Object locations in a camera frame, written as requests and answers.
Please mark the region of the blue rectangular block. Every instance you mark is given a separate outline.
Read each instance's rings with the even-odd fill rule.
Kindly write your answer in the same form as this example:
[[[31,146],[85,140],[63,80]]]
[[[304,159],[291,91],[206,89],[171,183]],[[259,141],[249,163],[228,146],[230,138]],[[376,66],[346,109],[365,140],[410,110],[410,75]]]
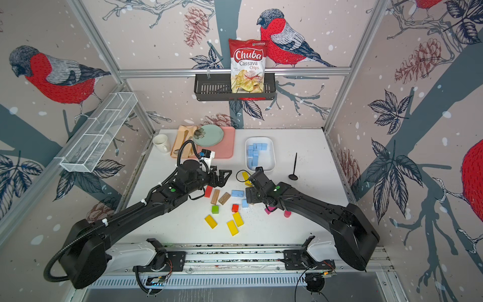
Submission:
[[[254,151],[254,156],[253,157],[247,157],[247,166],[250,170],[255,170],[255,168],[259,164],[259,151],[255,150]]]

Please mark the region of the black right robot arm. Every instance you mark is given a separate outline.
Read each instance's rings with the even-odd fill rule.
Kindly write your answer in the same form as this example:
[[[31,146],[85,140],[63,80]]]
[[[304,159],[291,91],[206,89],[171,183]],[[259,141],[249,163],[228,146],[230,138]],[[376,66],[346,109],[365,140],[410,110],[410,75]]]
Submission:
[[[338,255],[346,264],[358,271],[366,270],[380,236],[358,206],[329,204],[285,182],[274,184],[261,167],[256,168],[249,181],[252,186],[246,189],[248,203],[263,203],[315,222],[332,234]]]

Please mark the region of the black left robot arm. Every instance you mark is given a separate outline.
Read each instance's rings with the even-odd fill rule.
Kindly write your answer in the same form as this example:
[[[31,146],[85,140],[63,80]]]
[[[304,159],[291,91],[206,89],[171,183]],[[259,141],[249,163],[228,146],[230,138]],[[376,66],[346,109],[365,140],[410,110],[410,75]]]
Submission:
[[[140,202],[114,215],[89,223],[75,223],[63,247],[49,260],[44,279],[51,283],[70,281],[82,289],[106,273],[130,267],[165,266],[166,250],[156,239],[138,244],[118,241],[147,222],[165,215],[207,186],[224,187],[232,171],[209,167],[202,159],[177,161],[175,171],[161,184],[149,190]]]

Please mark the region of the blue cube block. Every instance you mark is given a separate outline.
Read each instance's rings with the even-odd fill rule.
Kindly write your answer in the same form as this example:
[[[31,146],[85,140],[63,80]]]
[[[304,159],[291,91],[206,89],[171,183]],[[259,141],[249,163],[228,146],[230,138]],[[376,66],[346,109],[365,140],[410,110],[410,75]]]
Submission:
[[[266,143],[254,143],[253,144],[253,150],[265,151],[267,149],[268,149],[268,145]]]
[[[253,157],[254,156],[254,146],[249,145],[247,147],[247,157]]]

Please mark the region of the long blue block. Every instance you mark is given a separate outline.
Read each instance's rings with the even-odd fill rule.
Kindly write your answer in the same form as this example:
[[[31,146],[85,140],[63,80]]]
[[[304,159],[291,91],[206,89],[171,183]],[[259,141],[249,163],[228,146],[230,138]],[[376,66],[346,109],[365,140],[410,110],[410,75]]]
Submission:
[[[243,198],[245,196],[244,190],[232,190],[231,196],[234,198]]]

